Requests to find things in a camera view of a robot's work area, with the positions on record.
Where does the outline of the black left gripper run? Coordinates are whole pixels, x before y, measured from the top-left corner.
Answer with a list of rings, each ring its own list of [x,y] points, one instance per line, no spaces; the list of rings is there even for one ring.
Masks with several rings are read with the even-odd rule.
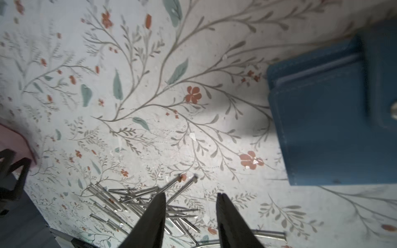
[[[22,168],[18,179],[14,179],[12,188],[1,187],[1,216],[8,214],[8,205],[10,203],[17,202],[22,197],[26,179],[32,164],[32,160],[27,157],[14,162],[15,157],[16,152],[11,149],[4,149],[1,151],[1,184],[10,179],[14,171]]]

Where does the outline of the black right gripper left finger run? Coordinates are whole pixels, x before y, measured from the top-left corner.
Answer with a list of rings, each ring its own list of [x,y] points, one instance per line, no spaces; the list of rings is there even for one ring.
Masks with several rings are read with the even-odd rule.
[[[166,196],[156,195],[119,248],[161,248],[166,216]]]

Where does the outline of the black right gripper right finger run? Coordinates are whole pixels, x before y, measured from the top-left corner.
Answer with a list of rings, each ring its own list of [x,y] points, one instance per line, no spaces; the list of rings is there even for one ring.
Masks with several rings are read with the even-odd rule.
[[[216,213],[220,247],[263,248],[225,193],[217,194]]]

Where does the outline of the pink phone case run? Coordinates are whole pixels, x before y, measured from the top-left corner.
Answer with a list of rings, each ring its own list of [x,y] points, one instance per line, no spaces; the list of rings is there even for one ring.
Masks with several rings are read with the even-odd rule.
[[[8,127],[1,125],[1,150],[10,149],[15,152],[12,163],[15,163],[23,158],[32,160],[31,166],[36,166],[37,161],[33,151],[26,140],[20,133],[15,132]]]

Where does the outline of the steel nail pile one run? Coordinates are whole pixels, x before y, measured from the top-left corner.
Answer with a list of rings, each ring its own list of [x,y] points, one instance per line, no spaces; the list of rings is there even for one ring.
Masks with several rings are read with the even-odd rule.
[[[90,184],[87,189],[97,198],[102,200],[114,212],[123,212],[125,210],[124,207],[116,203],[115,197],[113,197],[100,183],[96,183],[94,185]]]

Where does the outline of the steel nail long upper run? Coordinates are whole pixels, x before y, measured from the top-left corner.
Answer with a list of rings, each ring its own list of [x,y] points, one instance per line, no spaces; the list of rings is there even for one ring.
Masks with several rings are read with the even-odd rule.
[[[196,184],[198,181],[198,176],[194,175],[183,187],[181,187],[173,196],[171,196],[166,204],[169,205],[172,203],[176,198],[178,198],[184,191],[186,191],[191,185]]]

